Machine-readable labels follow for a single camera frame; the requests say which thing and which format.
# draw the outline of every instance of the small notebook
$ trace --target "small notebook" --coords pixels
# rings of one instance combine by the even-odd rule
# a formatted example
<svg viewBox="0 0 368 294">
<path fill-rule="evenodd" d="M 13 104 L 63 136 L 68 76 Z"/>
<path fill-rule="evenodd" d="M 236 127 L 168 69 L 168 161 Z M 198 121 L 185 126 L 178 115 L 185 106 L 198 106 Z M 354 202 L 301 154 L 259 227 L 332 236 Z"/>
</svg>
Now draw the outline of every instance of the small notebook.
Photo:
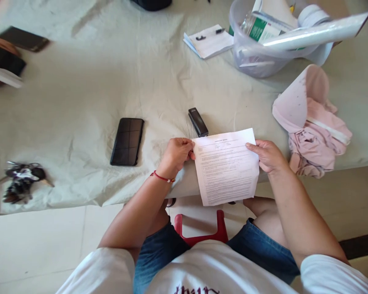
<svg viewBox="0 0 368 294">
<path fill-rule="evenodd" d="M 233 47 L 233 36 L 226 31 L 216 34 L 222 29 L 220 25 L 200 31 L 199 33 L 188 36 L 184 33 L 183 41 L 202 59 L 207 59 L 225 52 Z M 203 40 L 196 40 L 196 37 L 205 37 Z"/>
</svg>

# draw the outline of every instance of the keychain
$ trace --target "keychain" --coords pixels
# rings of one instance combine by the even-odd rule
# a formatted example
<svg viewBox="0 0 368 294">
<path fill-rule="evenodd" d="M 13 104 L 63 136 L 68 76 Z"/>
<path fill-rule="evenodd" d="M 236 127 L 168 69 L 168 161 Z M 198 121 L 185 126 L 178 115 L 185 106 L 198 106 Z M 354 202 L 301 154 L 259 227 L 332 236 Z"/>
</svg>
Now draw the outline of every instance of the keychain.
<svg viewBox="0 0 368 294">
<path fill-rule="evenodd" d="M 3 196 L 3 202 L 11 204 L 28 203 L 33 199 L 30 194 L 31 185 L 35 182 L 42 182 L 46 185 L 54 187 L 54 185 L 46 179 L 45 171 L 39 163 L 15 163 L 7 161 L 12 166 L 5 170 L 6 176 L 0 179 L 0 184 L 12 179 L 11 185 L 7 188 Z"/>
</svg>

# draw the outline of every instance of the white tablecloth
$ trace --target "white tablecloth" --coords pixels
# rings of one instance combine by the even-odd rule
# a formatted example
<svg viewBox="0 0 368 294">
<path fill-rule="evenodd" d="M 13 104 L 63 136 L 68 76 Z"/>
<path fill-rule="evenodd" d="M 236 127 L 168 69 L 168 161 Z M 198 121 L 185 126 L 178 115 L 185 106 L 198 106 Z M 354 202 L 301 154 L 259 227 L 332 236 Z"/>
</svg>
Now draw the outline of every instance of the white tablecloth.
<svg viewBox="0 0 368 294">
<path fill-rule="evenodd" d="M 55 188 L 34 184 L 26 205 L 2 203 L 0 213 L 129 200 L 157 167 L 171 137 L 196 136 L 187 115 L 196 107 L 210 134 L 254 128 L 289 155 L 287 133 L 271 106 L 308 65 L 295 60 L 256 80 L 237 71 L 231 52 L 199 59 L 182 41 L 215 24 L 229 27 L 231 0 L 173 0 L 146 12 L 129 0 L 1 0 L 0 31 L 13 25 L 48 37 L 27 62 L 21 89 L 0 88 L 0 178 L 7 160 L 42 164 Z M 350 0 L 351 13 L 368 0 Z M 333 49 L 323 66 L 330 100 L 353 132 L 336 169 L 368 165 L 368 22 Z M 145 120 L 136 167 L 112 167 L 120 118 Z M 180 173 L 170 197 L 199 194 L 195 165 Z"/>
</svg>

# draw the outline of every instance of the pink cloth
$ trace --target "pink cloth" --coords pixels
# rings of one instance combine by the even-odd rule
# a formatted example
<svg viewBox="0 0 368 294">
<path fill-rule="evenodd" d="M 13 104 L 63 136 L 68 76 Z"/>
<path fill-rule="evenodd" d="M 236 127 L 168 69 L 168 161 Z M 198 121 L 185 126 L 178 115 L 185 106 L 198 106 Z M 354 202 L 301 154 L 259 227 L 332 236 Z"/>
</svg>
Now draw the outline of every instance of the pink cloth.
<svg viewBox="0 0 368 294">
<path fill-rule="evenodd" d="M 352 133 L 334 115 L 328 91 L 325 72 L 310 65 L 273 104 L 275 119 L 289 132 L 290 167 L 298 175 L 321 178 L 350 143 Z"/>
</svg>

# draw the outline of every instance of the person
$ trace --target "person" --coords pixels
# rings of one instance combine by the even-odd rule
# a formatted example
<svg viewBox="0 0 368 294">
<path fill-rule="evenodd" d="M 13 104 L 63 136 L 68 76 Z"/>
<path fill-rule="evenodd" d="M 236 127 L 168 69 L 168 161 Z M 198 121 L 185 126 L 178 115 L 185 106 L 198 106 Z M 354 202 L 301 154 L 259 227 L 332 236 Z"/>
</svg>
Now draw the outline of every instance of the person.
<svg viewBox="0 0 368 294">
<path fill-rule="evenodd" d="M 194 146 L 186 138 L 169 141 L 155 174 L 57 293 L 295 293 L 289 284 L 298 274 L 308 293 L 368 293 L 368 279 L 350 267 L 301 181 L 270 141 L 256 140 L 247 148 L 259 155 L 275 200 L 244 200 L 256 219 L 227 244 L 206 240 L 190 248 L 171 225 L 164 199 L 172 185 L 166 179 L 195 159 Z"/>
</svg>

